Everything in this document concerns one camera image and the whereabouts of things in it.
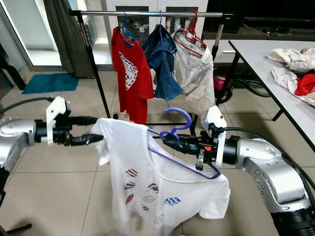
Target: white table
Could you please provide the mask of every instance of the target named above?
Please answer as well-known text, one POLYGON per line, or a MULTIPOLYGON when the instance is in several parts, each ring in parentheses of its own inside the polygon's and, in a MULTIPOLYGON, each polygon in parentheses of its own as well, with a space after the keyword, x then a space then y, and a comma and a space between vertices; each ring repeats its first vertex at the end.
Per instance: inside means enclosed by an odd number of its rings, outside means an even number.
POLYGON ((313 151, 315 151, 315 108, 276 84, 271 75, 271 69, 273 67, 282 67, 282 65, 266 57, 275 48, 294 48, 300 51, 303 48, 315 48, 315 42, 230 40, 229 43, 236 52, 230 74, 232 74, 239 58, 241 58, 263 82, 271 97, 280 107, 281 112, 286 114, 313 151))

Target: blue mat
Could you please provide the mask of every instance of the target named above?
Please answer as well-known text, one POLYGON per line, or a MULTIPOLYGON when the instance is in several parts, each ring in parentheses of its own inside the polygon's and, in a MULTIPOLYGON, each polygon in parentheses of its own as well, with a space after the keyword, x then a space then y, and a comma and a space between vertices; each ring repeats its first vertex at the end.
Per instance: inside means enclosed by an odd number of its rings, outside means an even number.
POLYGON ((34 75, 22 94, 75 91, 78 81, 68 73, 34 75))

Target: gray curtain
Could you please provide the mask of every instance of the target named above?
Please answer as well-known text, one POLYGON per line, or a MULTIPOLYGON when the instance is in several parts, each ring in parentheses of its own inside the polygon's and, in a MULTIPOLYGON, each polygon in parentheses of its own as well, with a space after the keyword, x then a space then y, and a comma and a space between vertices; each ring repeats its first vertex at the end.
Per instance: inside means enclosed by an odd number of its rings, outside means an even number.
POLYGON ((80 27, 69 15, 68 0, 44 0, 44 4, 64 70, 75 77, 94 76, 80 27))

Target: denim jacket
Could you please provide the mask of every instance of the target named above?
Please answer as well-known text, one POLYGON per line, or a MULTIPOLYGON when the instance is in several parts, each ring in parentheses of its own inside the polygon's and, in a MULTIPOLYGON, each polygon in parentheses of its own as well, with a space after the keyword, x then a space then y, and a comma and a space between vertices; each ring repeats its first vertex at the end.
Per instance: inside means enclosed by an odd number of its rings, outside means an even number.
POLYGON ((182 93, 182 88, 173 78, 174 56, 177 52, 175 42, 169 32, 156 25, 154 31, 142 44, 142 49, 150 68, 157 76, 157 89, 154 97, 169 101, 182 93))

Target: clothing rack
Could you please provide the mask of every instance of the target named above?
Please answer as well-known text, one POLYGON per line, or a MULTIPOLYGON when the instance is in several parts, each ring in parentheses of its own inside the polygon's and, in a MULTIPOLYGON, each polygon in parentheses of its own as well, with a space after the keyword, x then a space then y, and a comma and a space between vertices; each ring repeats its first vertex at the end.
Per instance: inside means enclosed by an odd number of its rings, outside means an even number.
MULTIPOLYGON (((80 30, 81 33, 83 35, 83 39, 84 39, 84 43, 85 43, 85 47, 87 50, 87 53, 89 55, 89 59, 91 61, 92 64, 92 69, 94 72, 94 76, 97 82, 97 86, 99 89, 99 93, 100 96, 102 98, 102 102, 106 111, 106 115, 108 118, 110 117, 110 113, 109 113, 109 109, 108 109, 108 105, 106 102, 106 98, 105 98, 105 94, 104 94, 104 90, 98 75, 98 70, 96 67, 96 63, 94 60, 94 56, 93 56, 93 51, 92 51, 92 47, 90 45, 90 42, 88 40, 88 36, 84 27, 84 22, 83 22, 83 18, 82 16, 149 16, 149 17, 165 17, 165 16, 177 16, 177 17, 194 17, 195 13, 193 12, 144 12, 144 11, 126 11, 126 12, 122 12, 122 11, 80 11, 80 10, 69 10, 69 13, 71 16, 76 16, 80 25, 80 30)), ((211 18, 221 18, 221 23, 219 24, 219 28, 218 28, 218 32, 217 32, 217 36, 216 36, 216 40, 215 43, 212 47, 212 57, 213 60, 216 57, 218 48, 219 48, 219 41, 221 39, 221 35, 222 35, 222 31, 223 31, 223 27, 224 27, 224 23, 225 20, 228 20, 231 18, 233 14, 230 13, 222 13, 222 12, 198 12, 198 16, 199 17, 211 17, 211 18)), ((197 119, 198 116, 194 115, 194 119, 193 119, 193 123, 190 127, 190 133, 192 135, 196 135, 195 133, 195 126, 197 124, 197 119)), ((185 125, 186 123, 180 123, 180 122, 175 122, 175 123, 147 123, 146 125, 185 125)))

